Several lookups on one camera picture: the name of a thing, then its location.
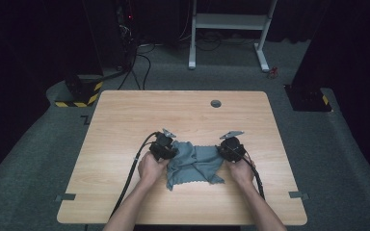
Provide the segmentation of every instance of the black wire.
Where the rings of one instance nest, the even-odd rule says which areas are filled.
[[[120,90],[120,89],[121,89],[121,87],[122,87],[122,85],[124,85],[125,80],[127,80],[128,75],[131,73],[131,71],[132,71],[132,69],[133,69],[133,67],[134,67],[134,63],[135,63],[135,61],[136,61],[136,58],[137,58],[137,56],[135,56],[135,57],[134,57],[134,61],[133,61],[133,63],[130,65],[130,68],[128,69],[127,74],[125,74],[124,79],[122,80],[122,82],[121,82],[121,84],[119,85],[119,87],[117,88],[117,90]]]
[[[259,172],[256,170],[256,167],[254,167],[253,164],[251,163],[251,155],[249,155],[248,151],[246,151],[246,153],[248,154],[249,161],[246,160],[246,158],[243,155],[237,153],[235,150],[230,148],[227,144],[226,144],[226,147],[229,150],[231,150],[233,153],[235,153],[236,155],[240,156],[242,160],[244,160],[249,165],[249,167],[251,167],[251,171],[253,172],[254,177],[256,178],[256,183],[257,183],[257,188],[259,189],[259,194],[261,195],[261,197],[263,197],[264,200],[266,200],[266,198],[264,197],[263,183],[260,179]]]
[[[244,157],[242,157],[242,159],[251,167],[251,170],[253,171],[254,177],[256,178],[257,188],[259,189],[259,194],[261,195],[261,197],[263,197],[263,199],[266,199],[264,197],[263,184],[261,182],[261,179],[260,179],[260,176],[259,176],[259,172],[257,172],[256,167],[254,167],[251,162],[249,162],[248,160],[246,160]]]
[[[242,41],[223,41],[222,40],[223,45],[247,45],[251,43],[254,43],[254,39],[252,40],[243,39]]]
[[[131,71],[131,73],[132,73],[132,74],[133,74],[133,76],[134,76],[134,80],[135,80],[135,83],[137,84],[137,88],[138,88],[138,90],[140,90],[140,89],[141,89],[141,87],[140,87],[140,83],[138,82],[137,75],[135,74],[134,70],[132,70],[132,71]]]
[[[103,81],[106,81],[106,80],[109,80],[109,79],[114,79],[114,78],[117,78],[121,75],[123,75],[125,73],[125,70],[122,70],[122,71],[119,71],[117,73],[114,73],[114,74],[111,74],[111,75],[107,75],[107,76],[103,76],[101,78],[98,78],[98,79],[93,79],[93,80],[84,80],[84,83],[85,84],[89,84],[89,83],[99,83],[99,82],[103,82]]]
[[[149,70],[151,69],[151,60],[147,56],[144,56],[144,55],[137,55],[137,56],[143,57],[148,61],[148,70],[146,71],[146,74],[143,80],[143,90],[145,90],[145,81],[146,81],[146,77],[148,77]]]
[[[192,14],[192,10],[191,10],[191,1],[188,1],[188,11],[187,11],[187,16],[186,16],[186,21],[185,21],[185,26],[184,26],[184,29],[182,30],[182,34],[179,36],[178,40],[181,40],[181,38],[185,35],[185,32],[187,30],[187,27],[188,27],[188,23],[190,22],[190,15]]]
[[[215,37],[215,38],[202,37],[202,40],[206,43],[217,42],[218,44],[214,48],[211,48],[211,49],[205,49],[205,48],[201,48],[200,46],[195,45],[195,47],[201,51],[214,51],[222,45],[222,40],[220,37]]]
[[[145,52],[139,52],[137,54],[143,55],[143,54],[146,54],[146,53],[149,53],[149,52],[153,51],[155,49],[156,45],[155,45],[155,43],[152,43],[151,45],[152,45],[152,48],[150,50],[145,51]]]
[[[117,204],[114,207],[113,212],[111,213],[110,217],[114,214],[116,209],[119,208],[119,205],[121,204],[122,200],[124,199],[125,193],[127,192],[128,186],[130,185],[131,178],[133,177],[134,170],[135,170],[135,167],[137,165],[138,159],[140,158],[141,151],[147,145],[147,141],[149,140],[149,138],[151,138],[152,136],[157,135],[157,134],[158,134],[158,132],[154,132],[154,133],[149,134],[149,136],[145,139],[145,141],[141,145],[140,149],[138,150],[137,155],[135,156],[133,165],[131,166],[130,172],[128,174],[127,180],[125,181],[124,188],[122,189],[121,195],[119,196],[119,200],[117,201]]]

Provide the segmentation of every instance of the white shelf frame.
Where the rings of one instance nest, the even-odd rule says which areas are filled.
[[[246,15],[246,14],[218,14],[218,13],[197,13],[197,0],[194,0],[192,16],[191,46],[189,52],[189,68],[197,67],[196,36],[197,28],[210,29],[232,29],[232,30],[253,30],[262,31],[260,41],[254,44],[254,51],[260,62],[263,72],[269,72],[263,53],[263,45],[272,22],[273,13],[278,0],[272,0],[269,12],[266,15]]]

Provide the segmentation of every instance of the wooden table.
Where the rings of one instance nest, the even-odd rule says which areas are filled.
[[[222,106],[214,108],[212,100]],[[261,91],[105,90],[96,106],[58,214],[61,223],[106,223],[124,186],[133,158],[152,132],[168,129],[177,141],[219,145],[238,136],[255,161],[266,200],[286,225],[306,223],[297,186],[267,95]],[[145,200],[139,224],[253,224],[248,207],[222,165],[225,184],[194,182],[166,188],[163,174]],[[136,170],[128,195],[139,180]]]

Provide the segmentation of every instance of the gray cloth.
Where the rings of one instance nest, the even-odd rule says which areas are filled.
[[[211,184],[224,183],[215,173],[224,159],[215,146],[193,146],[190,142],[174,141],[176,156],[167,167],[167,188],[193,181],[207,181]]]

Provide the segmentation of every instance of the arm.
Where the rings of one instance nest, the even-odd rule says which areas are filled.
[[[286,230],[285,226],[270,208],[266,201],[260,196],[253,184],[253,172],[251,167],[244,161],[231,163],[226,161],[230,174],[239,186],[243,196],[247,199],[251,215],[257,229],[264,230]]]
[[[119,208],[107,222],[103,231],[131,231],[134,229],[135,221],[145,196],[159,179],[168,162],[169,160],[156,162],[154,156],[150,152],[144,155],[138,165],[138,171],[141,177],[140,181],[131,194],[122,201]]]

